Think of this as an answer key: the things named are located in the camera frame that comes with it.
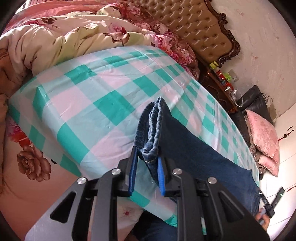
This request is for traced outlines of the operator right hand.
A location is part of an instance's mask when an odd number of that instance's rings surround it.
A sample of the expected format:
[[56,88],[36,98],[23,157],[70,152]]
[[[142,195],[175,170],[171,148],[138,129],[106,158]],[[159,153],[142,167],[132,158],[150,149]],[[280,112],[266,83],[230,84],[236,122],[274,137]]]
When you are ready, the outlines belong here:
[[254,217],[259,224],[261,225],[261,227],[267,231],[269,223],[270,223],[270,218],[269,216],[266,214],[266,210],[264,208],[261,208],[259,210],[259,212],[255,215]]

